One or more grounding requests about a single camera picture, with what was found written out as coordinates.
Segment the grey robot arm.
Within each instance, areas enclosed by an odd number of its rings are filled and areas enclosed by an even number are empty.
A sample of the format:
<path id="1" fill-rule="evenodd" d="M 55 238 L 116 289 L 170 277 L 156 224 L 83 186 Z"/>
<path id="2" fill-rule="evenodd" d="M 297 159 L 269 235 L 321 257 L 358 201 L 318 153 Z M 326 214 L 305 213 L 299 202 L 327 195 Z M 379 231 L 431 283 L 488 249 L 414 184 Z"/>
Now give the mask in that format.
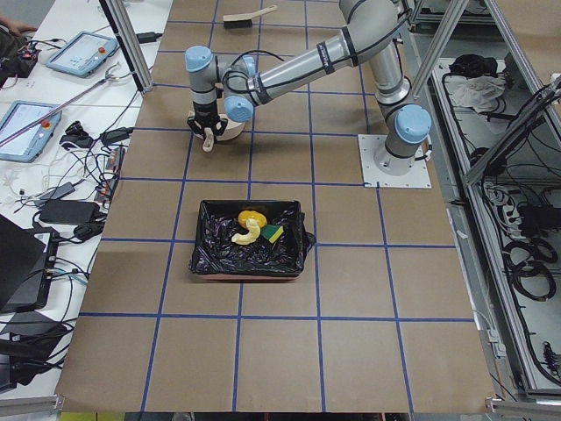
<path id="1" fill-rule="evenodd" d="M 217 139 L 229 122 L 244 123 L 256 107 L 345 67 L 370 67 L 376 101 L 387 124 L 383 153 L 394 159 L 415 157 L 427 139 L 430 114 L 411 101 L 411 83 L 401 67 L 394 38 L 408 12 L 394 1 L 341 1 L 345 24 L 336 35 L 279 66 L 259 71 L 252 52 L 238 57 L 215 54 L 206 46 L 185 52 L 193 100 L 187 119 L 202 139 Z"/>

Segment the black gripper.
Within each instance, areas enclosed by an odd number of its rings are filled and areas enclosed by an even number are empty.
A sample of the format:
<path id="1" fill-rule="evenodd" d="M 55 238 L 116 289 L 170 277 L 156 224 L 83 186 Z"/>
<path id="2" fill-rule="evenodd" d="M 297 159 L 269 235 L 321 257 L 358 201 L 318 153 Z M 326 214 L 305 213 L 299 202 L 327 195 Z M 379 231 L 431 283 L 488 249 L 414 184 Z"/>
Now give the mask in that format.
<path id="1" fill-rule="evenodd" d="M 194 102 L 193 112 L 193 115 L 187 117 L 187 125 L 194 134 L 203 139 L 206 137 L 206 129 L 210 129 L 216 138 L 224 134 L 227 119 L 220 117 L 216 101 L 206 104 Z"/>

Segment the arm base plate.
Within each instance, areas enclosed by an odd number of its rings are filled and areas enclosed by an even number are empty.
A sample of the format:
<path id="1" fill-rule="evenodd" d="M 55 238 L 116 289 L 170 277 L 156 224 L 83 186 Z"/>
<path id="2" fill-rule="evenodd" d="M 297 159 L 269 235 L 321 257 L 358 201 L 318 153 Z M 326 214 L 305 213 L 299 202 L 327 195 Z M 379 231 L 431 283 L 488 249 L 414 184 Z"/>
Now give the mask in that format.
<path id="1" fill-rule="evenodd" d="M 414 157 L 396 158 L 385 145 L 386 135 L 359 134 L 359 155 L 366 188 L 430 189 L 428 162 L 419 146 Z"/>

